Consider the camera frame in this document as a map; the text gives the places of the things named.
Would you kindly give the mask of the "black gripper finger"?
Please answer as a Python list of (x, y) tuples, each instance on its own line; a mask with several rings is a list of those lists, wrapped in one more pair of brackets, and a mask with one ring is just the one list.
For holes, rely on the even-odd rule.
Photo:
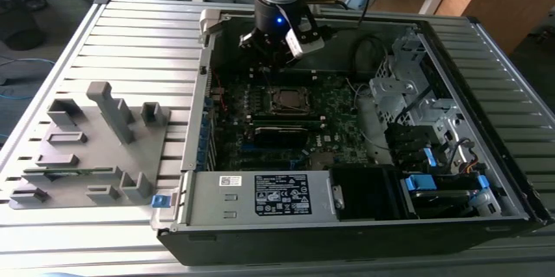
[(272, 61), (275, 69), (284, 69), (292, 67), (296, 63), (296, 58), (291, 52), (290, 46), (284, 39), (275, 40), (272, 45)]
[(239, 50), (242, 51), (242, 57), (251, 67), (276, 69), (271, 36), (258, 28), (239, 36)]

